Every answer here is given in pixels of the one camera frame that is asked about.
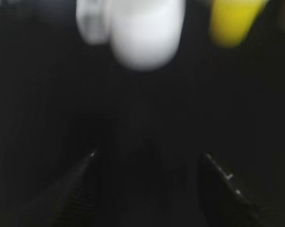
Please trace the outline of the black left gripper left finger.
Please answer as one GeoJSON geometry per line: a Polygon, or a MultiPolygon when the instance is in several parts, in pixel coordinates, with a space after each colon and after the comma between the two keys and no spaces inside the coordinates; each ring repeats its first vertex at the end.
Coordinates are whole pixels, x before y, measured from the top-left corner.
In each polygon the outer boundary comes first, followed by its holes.
{"type": "Polygon", "coordinates": [[[17,206],[13,211],[11,226],[53,227],[97,155],[97,149],[86,150],[85,156],[67,173],[31,201],[17,206]]]}

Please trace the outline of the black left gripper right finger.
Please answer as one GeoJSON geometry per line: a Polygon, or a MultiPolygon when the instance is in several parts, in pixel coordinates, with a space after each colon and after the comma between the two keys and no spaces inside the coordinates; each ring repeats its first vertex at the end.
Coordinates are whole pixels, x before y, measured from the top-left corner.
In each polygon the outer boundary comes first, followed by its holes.
{"type": "Polygon", "coordinates": [[[199,208],[210,227],[276,227],[233,172],[212,153],[199,158],[199,208]]]}

